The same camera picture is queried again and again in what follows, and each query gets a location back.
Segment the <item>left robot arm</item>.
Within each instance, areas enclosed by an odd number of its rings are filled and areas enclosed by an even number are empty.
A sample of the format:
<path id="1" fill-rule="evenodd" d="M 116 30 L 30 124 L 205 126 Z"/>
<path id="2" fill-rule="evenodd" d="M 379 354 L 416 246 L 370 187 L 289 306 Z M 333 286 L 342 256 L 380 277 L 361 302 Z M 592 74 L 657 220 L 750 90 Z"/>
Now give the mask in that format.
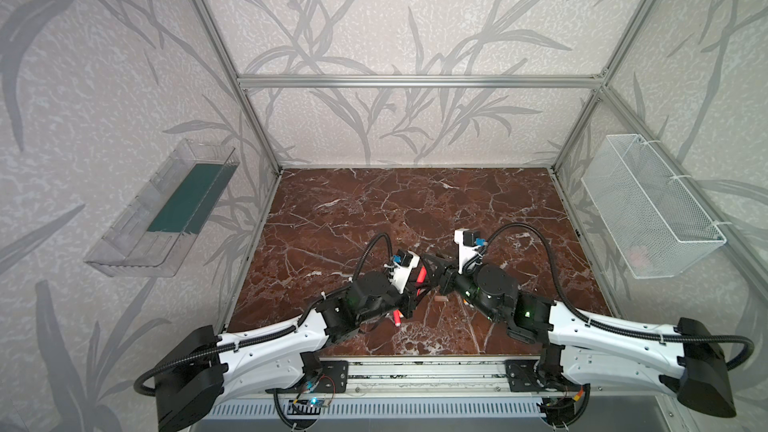
<path id="1" fill-rule="evenodd" d="M 191 332 L 134 382 L 155 400 L 161 431 L 181 431 L 215 406 L 258 392 L 287 390 L 316 379 L 321 350 L 356 336 L 363 324 L 393 312 L 412 313 L 426 272 L 369 272 L 318 297 L 298 317 L 246 332 Z"/>

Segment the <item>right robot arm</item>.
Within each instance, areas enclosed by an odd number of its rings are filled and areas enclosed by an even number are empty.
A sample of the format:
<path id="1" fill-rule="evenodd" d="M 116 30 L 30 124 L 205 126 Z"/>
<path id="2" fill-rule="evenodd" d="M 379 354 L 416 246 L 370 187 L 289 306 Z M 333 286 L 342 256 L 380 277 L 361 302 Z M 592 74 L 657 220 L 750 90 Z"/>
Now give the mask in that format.
<path id="1" fill-rule="evenodd" d="M 685 407 L 733 418 L 729 373 L 752 354 L 743 336 L 713 335 L 699 321 L 643 324 L 592 314 L 564 301 L 522 291 L 498 266 L 477 262 L 470 271 L 428 256 L 417 280 L 441 294 L 457 294 L 507 335 L 541 349 L 534 377 L 543 388 L 617 385 L 674 396 Z"/>

